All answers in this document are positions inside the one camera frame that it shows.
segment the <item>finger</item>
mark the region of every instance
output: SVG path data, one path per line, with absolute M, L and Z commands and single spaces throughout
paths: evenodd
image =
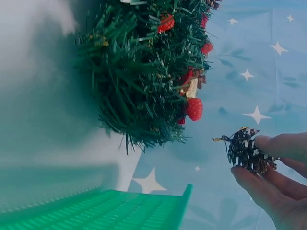
M 274 157 L 290 158 L 307 165 L 307 133 L 280 134 L 255 138 L 259 149 Z
M 261 178 L 257 178 L 242 167 L 233 167 L 231 172 L 238 184 L 249 193 L 255 203 L 273 217 L 275 210 L 283 202 L 278 192 Z
M 301 174 L 304 178 L 307 178 L 307 167 L 304 165 L 304 163 L 295 161 L 289 158 L 281 158 L 280 161 L 284 163 L 286 166 L 294 169 L 299 174 Z
M 277 171 L 268 169 L 262 177 L 274 185 L 285 196 L 294 200 L 307 198 L 307 186 L 294 181 Z

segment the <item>artificial christmas tree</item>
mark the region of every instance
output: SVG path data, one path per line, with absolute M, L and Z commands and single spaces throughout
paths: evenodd
M 92 29 L 80 33 L 78 67 L 91 78 L 99 119 L 125 135 L 127 151 L 129 143 L 184 142 L 185 116 L 201 118 L 196 91 L 206 83 L 213 48 L 205 26 L 218 6 L 214 0 L 105 0 Z

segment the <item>hand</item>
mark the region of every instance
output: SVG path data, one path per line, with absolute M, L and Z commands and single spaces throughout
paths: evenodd
M 307 178 L 307 133 L 258 136 L 256 145 Z M 277 230 L 307 230 L 307 186 L 271 169 L 261 177 L 242 167 L 231 172 L 272 218 Z

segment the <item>white surface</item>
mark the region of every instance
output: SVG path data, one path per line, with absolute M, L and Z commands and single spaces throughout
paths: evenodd
M 97 186 L 126 191 L 141 154 L 127 156 L 122 136 L 98 128 L 90 87 L 72 69 L 69 3 L 0 3 L 2 212 Z

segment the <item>pine cone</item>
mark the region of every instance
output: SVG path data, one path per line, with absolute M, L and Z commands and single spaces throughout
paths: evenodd
M 222 0 L 206 0 L 206 1 L 207 1 L 207 4 L 208 4 L 210 7 L 214 8 L 214 9 L 216 10 L 217 8 L 220 7 L 220 4 L 217 3 L 217 1 L 222 1 Z

